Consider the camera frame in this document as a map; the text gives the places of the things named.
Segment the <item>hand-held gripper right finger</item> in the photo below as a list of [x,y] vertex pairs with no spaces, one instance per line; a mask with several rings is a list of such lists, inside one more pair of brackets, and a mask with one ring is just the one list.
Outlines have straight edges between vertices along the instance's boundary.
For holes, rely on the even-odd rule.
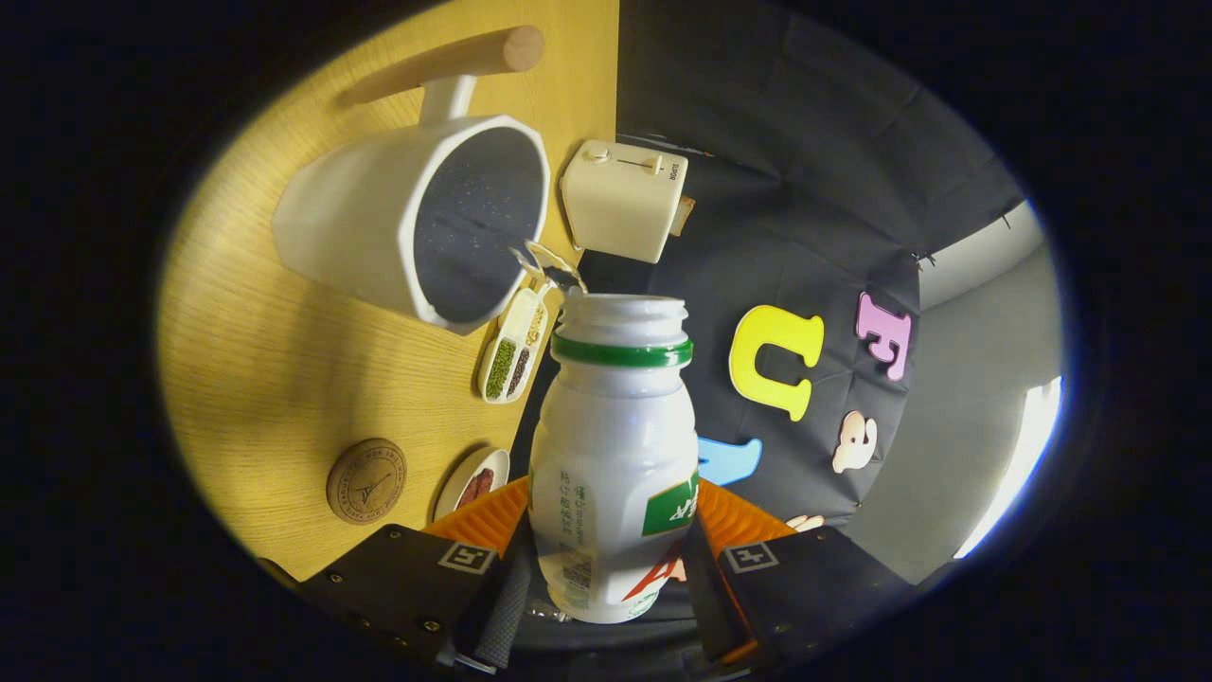
[[684,544],[688,600],[716,669],[787,669],[909,603],[911,583],[835,527],[796,531],[701,482]]

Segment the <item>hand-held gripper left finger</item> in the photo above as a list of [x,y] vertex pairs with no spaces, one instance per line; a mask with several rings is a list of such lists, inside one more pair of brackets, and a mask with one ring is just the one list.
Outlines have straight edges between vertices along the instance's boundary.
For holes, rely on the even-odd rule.
[[531,586],[528,495],[521,476],[424,529],[382,526],[304,580],[271,560],[261,568],[411,663],[498,674]]

